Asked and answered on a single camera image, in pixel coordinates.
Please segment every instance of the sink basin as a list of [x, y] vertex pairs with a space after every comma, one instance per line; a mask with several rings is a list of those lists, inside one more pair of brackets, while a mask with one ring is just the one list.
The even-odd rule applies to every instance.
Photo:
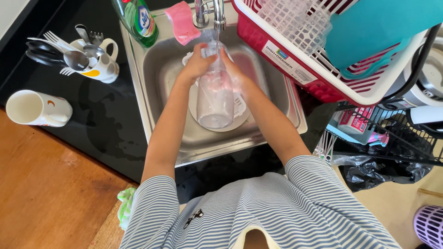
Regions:
[[[182, 59], [201, 42], [216, 39], [213, 15], [210, 23], [201, 29], [202, 35], [186, 46], [177, 42], [172, 25], [164, 10], [152, 12], [159, 28], [156, 43], [145, 48], [134, 40], [120, 24], [128, 55], [132, 80], [140, 114], [149, 141], [152, 131], [165, 107], [175, 78], [183, 68]], [[295, 87], [275, 67], [259, 56], [237, 36], [237, 13], [229, 1], [225, 2], [226, 30], [220, 33], [234, 62], [264, 91], [269, 99], [291, 120], [299, 133], [307, 131], [303, 110]], [[189, 109], [177, 158], [176, 167], [215, 156], [239, 151], [266, 143], [252, 115], [240, 127], [228, 132], [214, 132], [200, 126]]]

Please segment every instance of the pink sponge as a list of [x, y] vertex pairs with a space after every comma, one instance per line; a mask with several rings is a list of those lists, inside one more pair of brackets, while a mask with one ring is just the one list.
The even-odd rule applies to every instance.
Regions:
[[172, 22], [174, 36], [180, 44], [186, 45], [191, 40], [200, 37], [201, 32], [192, 23], [191, 8], [185, 1], [165, 10], [165, 14]]

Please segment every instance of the clear plastic bottle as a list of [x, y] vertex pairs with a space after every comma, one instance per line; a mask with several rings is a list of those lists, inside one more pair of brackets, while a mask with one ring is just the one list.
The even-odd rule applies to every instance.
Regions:
[[[215, 51], [216, 43], [208, 43], [208, 47], [202, 49], [202, 56], [206, 58], [215, 54]], [[231, 125], [233, 120], [232, 81], [219, 56], [198, 80], [197, 121], [205, 128], [221, 129]]]
[[159, 29], [144, 0], [111, 0], [128, 32], [146, 47], [154, 45]]

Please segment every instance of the striped shirt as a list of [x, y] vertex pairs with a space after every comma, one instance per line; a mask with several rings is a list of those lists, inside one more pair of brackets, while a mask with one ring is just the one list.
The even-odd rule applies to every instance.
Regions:
[[400, 248], [329, 163], [297, 156], [285, 171], [227, 184], [181, 213], [174, 180], [152, 177], [134, 195], [120, 248], [243, 248], [251, 229], [269, 248]]

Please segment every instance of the wet countertop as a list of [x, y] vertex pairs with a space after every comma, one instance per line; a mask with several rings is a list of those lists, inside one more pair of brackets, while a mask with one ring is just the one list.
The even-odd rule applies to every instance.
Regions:
[[[151, 10], [178, 1], [147, 1]], [[26, 37], [52, 31], [70, 42], [78, 39], [74, 26], [103, 32], [119, 44], [120, 75], [105, 84], [79, 74], [64, 76], [61, 68], [38, 64], [24, 56]], [[61, 140], [139, 182], [143, 172], [146, 137], [140, 118], [131, 73], [124, 50], [118, 17], [110, 0], [40, 0], [5, 48], [0, 51], [0, 105], [20, 89], [63, 97], [73, 107], [73, 116], [61, 128], [42, 127]], [[302, 139], [313, 151], [336, 104], [322, 104], [298, 88], [308, 132]], [[269, 145], [234, 152], [175, 169], [180, 203], [238, 179], [283, 173], [283, 166]]]

